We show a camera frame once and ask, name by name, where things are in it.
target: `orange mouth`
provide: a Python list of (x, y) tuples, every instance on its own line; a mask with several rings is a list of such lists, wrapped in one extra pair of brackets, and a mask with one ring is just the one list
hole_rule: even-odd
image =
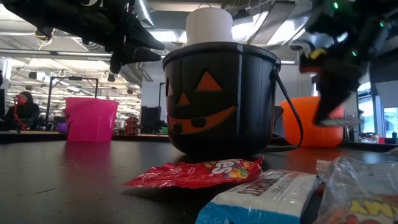
[(209, 115), (207, 117), (199, 117), (192, 119), (177, 119), (169, 115), (169, 128), (178, 134), (196, 134), (207, 129), (217, 126), (225, 119), (227, 119), (235, 110), (237, 106), (232, 106), (223, 111)]

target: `blue candy wrapper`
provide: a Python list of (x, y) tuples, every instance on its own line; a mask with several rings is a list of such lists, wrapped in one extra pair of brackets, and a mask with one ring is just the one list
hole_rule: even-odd
[(319, 183), (313, 174), (269, 170), (218, 194), (200, 211), (196, 224), (299, 224)]

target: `desk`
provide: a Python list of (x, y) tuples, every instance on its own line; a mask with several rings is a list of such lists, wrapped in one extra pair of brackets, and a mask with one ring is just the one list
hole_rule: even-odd
[[(368, 163), (397, 160), (376, 152), (306, 148), (248, 159), (264, 156), (264, 170), (314, 174), (317, 159), (332, 160), (340, 154)], [(199, 210), (230, 185), (196, 190), (130, 189), (123, 183), (166, 162), (206, 160), (189, 158), (168, 142), (3, 144), (0, 223), (194, 223)], [(313, 196), (302, 223), (315, 218), (321, 197)]]

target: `pink bucket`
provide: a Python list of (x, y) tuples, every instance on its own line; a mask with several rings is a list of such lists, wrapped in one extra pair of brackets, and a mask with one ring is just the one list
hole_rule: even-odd
[(68, 141), (110, 142), (118, 102), (96, 98), (66, 98)]

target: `candy wrapper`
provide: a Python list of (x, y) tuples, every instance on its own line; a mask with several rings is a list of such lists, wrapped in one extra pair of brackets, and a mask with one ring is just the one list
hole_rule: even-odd
[(130, 187), (188, 187), (197, 189), (226, 182), (247, 182), (262, 174), (263, 158), (255, 162), (230, 159), (218, 162), (187, 164), (179, 162), (153, 167), (124, 185)]
[(326, 189), (316, 224), (398, 223), (398, 162), (365, 164), (341, 156), (318, 171)]
[(269, 170), (218, 194), (200, 211), (196, 224), (299, 224), (318, 183), (316, 175)]

